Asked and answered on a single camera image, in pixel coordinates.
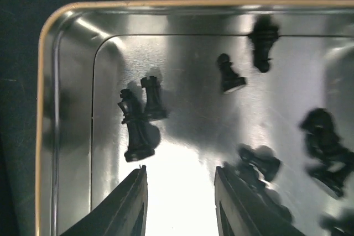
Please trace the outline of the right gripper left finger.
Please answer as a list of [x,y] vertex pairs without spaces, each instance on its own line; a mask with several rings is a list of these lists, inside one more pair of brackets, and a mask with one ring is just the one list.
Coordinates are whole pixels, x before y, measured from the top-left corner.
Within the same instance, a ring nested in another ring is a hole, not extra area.
[[143,165],[62,235],[145,235],[147,206],[147,171]]

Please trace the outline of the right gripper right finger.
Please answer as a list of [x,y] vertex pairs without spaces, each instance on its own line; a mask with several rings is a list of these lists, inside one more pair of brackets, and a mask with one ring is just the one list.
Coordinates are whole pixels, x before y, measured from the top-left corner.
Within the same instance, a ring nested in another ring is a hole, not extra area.
[[219,235],[303,235],[231,170],[218,166],[214,186]]

